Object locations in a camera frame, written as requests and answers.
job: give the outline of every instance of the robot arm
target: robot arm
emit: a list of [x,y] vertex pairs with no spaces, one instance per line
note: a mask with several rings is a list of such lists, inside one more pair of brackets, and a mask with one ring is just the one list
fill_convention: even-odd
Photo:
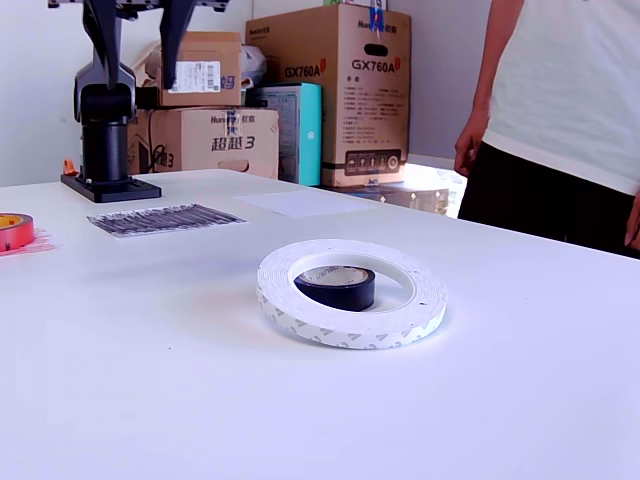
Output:
[[138,13],[156,8],[164,9],[160,36],[162,39],[164,88],[170,89],[176,78],[176,62],[180,42],[189,26],[196,5],[225,12],[230,0],[49,0],[49,8],[63,3],[84,4],[84,27],[105,70],[105,83],[113,90],[118,83],[120,69],[120,39],[118,19],[135,20]]
[[224,12],[231,0],[48,0],[49,8],[64,3],[84,5],[83,23],[94,46],[93,63],[76,76],[75,113],[82,124],[83,163],[77,177],[61,180],[96,203],[157,198],[154,185],[131,178],[127,164],[127,125],[135,115],[135,77],[120,63],[123,20],[140,12],[164,9],[160,24],[163,86],[176,80],[180,44],[196,6]]

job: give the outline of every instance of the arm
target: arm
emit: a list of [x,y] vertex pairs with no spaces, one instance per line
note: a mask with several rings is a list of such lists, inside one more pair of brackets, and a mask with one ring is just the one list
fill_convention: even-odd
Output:
[[456,143],[456,171],[469,175],[489,124],[489,106],[498,65],[515,31],[525,0],[492,0],[478,87],[471,117]]
[[640,193],[633,202],[633,210],[627,222],[627,238],[624,241],[626,247],[640,250]]

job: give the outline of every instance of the white paper sheet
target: white paper sheet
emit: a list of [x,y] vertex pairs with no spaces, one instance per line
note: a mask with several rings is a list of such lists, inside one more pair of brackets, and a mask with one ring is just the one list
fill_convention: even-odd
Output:
[[347,195],[314,192],[312,190],[250,195],[235,197],[235,199],[293,218],[337,215],[378,208],[374,202],[365,202]]

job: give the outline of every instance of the tape roll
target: tape roll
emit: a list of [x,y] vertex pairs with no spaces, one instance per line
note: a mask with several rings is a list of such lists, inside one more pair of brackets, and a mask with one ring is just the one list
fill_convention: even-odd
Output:
[[17,250],[34,239],[33,218],[18,213],[0,213],[0,252]]
[[[409,301],[386,312],[346,312],[317,303],[295,285],[304,272],[330,265],[381,273],[411,291]],[[380,245],[314,240],[269,255],[258,270],[258,301],[274,322],[301,337],[341,348],[401,347],[432,333],[445,314],[447,289],[421,262]]]
[[316,268],[295,280],[307,297],[327,307],[362,312],[373,306],[376,295],[376,274],[354,267]]

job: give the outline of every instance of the label sticker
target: label sticker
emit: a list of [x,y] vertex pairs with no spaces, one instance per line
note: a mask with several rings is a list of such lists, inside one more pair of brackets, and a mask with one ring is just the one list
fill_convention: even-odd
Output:
[[220,62],[178,62],[170,93],[220,93]]
[[384,10],[382,9],[381,0],[371,0],[371,8],[369,9],[370,24],[372,32],[384,32]]

